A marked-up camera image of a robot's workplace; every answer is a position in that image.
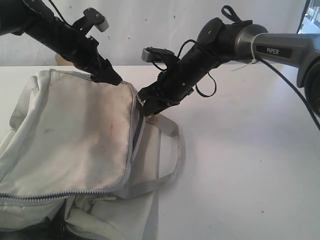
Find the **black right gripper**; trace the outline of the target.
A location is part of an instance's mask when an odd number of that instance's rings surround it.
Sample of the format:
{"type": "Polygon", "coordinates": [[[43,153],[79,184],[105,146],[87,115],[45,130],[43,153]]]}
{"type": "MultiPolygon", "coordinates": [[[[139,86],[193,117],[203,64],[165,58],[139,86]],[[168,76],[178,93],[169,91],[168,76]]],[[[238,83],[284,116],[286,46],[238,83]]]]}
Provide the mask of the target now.
{"type": "Polygon", "coordinates": [[[220,65],[220,61],[210,52],[193,46],[182,58],[175,56],[164,64],[167,68],[159,73],[157,80],[138,92],[145,117],[179,105],[210,70],[220,65]]]}

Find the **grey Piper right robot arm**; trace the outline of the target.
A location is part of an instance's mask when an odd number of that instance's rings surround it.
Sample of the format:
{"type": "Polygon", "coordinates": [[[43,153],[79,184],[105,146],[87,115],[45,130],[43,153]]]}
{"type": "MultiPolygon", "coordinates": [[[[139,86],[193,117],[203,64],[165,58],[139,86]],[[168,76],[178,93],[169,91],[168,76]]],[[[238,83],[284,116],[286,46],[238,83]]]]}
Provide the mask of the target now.
{"type": "Polygon", "coordinates": [[[210,20],[184,55],[148,47],[142,52],[148,63],[164,63],[166,69],[138,96],[145,116],[178,105],[212,69],[230,61],[272,61],[298,69],[296,85],[304,89],[307,104],[320,113],[320,36],[316,33],[269,33],[250,20],[224,24],[210,20]]]}

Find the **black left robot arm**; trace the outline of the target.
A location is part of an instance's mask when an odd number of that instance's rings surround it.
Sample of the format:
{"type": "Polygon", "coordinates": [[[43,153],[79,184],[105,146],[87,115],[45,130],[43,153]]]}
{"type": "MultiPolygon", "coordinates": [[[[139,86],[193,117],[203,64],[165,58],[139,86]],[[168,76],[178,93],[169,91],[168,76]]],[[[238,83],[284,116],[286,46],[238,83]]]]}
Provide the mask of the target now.
{"type": "Polygon", "coordinates": [[[69,24],[61,14],[55,16],[41,0],[2,0],[0,2],[0,34],[27,34],[72,63],[75,68],[90,74],[95,83],[114,86],[122,78],[112,64],[98,52],[99,42],[87,33],[92,27],[104,32],[109,24],[96,9],[89,7],[83,16],[69,24]]]}

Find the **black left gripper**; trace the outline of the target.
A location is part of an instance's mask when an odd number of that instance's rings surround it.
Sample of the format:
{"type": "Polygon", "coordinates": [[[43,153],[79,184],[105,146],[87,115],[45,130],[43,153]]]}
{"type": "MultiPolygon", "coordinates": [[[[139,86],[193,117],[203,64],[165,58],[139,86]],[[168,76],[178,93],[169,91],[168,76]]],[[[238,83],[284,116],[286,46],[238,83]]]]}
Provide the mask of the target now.
{"type": "Polygon", "coordinates": [[[54,20],[50,27],[50,49],[77,69],[89,73],[93,82],[118,86],[123,81],[110,61],[98,53],[99,42],[94,37],[86,37],[59,19],[54,20]]]}

